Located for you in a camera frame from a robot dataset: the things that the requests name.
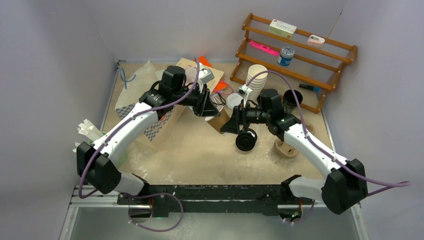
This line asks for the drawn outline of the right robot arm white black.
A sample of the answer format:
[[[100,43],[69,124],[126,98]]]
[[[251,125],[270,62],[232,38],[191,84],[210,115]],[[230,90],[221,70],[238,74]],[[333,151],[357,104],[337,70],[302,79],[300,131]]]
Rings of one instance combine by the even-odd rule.
[[[230,119],[220,128],[224,133],[236,134],[236,146],[248,152],[256,144],[257,135],[251,124],[265,124],[268,131],[299,151],[323,176],[323,180],[295,175],[282,182],[280,196],[288,204],[299,198],[323,202],[334,214],[340,215],[368,196],[365,167],[358,160],[348,160],[319,141],[292,114],[298,91],[280,95],[275,89],[263,90],[257,103],[242,100],[233,107]]]

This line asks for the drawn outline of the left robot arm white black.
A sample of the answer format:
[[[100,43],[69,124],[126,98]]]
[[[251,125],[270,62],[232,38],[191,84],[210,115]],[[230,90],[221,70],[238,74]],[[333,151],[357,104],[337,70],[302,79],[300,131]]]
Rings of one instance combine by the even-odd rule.
[[[207,82],[213,78],[209,68],[198,65],[194,81],[187,83],[185,69],[176,65],[167,67],[161,80],[152,84],[112,130],[92,143],[82,142],[77,146],[79,185],[88,183],[102,194],[112,191],[129,194],[136,204],[146,203],[148,183],[135,174],[121,172],[116,162],[134,140],[176,105],[192,107],[198,117],[218,117],[220,111],[213,104],[207,87]]]

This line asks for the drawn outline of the brown paper coffee cup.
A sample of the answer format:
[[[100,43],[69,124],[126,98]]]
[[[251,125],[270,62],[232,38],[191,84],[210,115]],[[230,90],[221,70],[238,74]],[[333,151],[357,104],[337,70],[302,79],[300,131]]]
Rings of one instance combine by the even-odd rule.
[[[205,121],[219,134],[224,134],[224,132],[221,131],[221,127],[225,125],[230,117],[223,106],[220,106],[218,110],[220,113],[219,116],[208,116],[205,118]]]

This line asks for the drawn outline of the checkered paper bakery bag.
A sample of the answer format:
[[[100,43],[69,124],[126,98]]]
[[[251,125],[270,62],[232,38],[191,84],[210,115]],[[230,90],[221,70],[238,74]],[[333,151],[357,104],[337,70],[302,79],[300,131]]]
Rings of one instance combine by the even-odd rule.
[[[122,66],[119,77],[124,80],[124,87],[115,104],[115,111],[121,120],[128,115],[132,116],[140,112],[142,109],[139,107],[133,110],[138,103],[146,103],[152,108],[160,105],[157,87],[152,86],[162,79],[163,72],[163,68],[156,69],[150,60],[136,70],[131,70],[129,66]],[[145,129],[139,141],[159,151],[185,109],[185,106],[175,105],[172,109],[168,108],[168,112],[159,111],[157,121]]]

